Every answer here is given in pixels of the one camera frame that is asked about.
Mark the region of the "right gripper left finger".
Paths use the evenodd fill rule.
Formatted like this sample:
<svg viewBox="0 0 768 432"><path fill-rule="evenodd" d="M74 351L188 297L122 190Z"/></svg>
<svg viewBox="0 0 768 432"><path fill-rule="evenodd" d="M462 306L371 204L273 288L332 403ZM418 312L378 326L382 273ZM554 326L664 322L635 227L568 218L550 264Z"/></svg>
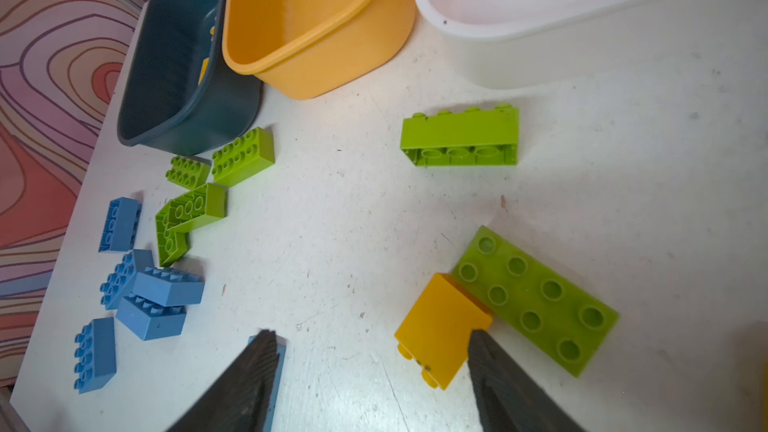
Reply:
<svg viewBox="0 0 768 432"><path fill-rule="evenodd" d="M263 430L277 367L277 336L262 330L170 429Z"/></svg>

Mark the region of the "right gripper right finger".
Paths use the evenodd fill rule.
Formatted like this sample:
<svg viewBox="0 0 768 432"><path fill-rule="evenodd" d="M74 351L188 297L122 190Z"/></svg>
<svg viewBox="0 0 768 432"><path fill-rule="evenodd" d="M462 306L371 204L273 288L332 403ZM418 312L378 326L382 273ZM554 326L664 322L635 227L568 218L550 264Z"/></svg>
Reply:
<svg viewBox="0 0 768 432"><path fill-rule="evenodd" d="M468 367L485 431L582 429L484 330L471 333Z"/></svg>

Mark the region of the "yellow small lego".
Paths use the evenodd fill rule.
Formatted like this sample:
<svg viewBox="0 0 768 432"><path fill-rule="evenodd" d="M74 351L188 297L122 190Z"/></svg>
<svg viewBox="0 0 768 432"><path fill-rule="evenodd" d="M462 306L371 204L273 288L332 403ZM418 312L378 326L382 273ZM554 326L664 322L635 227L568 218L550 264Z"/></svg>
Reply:
<svg viewBox="0 0 768 432"><path fill-rule="evenodd" d="M209 66L210 57L211 57L211 54L212 54L211 51L213 50L213 42L214 42L214 38L215 38L215 29L216 29L216 27L214 25L214 26L211 26L211 28L209 30L211 46L208 48L209 50L207 52L206 57L202 60L200 74L199 74L199 78L198 78L198 85L200 85L202 83L202 81L203 81L203 79L204 79L204 77L206 75L208 66Z"/></svg>

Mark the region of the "yellow sloped lego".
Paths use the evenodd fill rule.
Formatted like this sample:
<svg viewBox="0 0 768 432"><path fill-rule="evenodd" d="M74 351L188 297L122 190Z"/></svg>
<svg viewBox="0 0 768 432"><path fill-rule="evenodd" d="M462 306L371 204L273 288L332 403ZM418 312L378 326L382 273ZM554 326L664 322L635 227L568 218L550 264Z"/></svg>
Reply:
<svg viewBox="0 0 768 432"><path fill-rule="evenodd" d="M493 312L449 274L435 274L394 337L398 350L422 369L432 388L446 389L468 360L470 337L486 330Z"/></svg>

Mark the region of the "green lego plate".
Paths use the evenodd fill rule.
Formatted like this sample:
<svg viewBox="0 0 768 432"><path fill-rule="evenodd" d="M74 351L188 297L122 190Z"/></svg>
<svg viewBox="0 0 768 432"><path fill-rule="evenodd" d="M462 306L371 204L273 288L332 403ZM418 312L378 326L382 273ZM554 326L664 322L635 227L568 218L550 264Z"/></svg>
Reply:
<svg viewBox="0 0 768 432"><path fill-rule="evenodd" d="M486 226L452 277L575 377L619 319L616 310Z"/></svg>

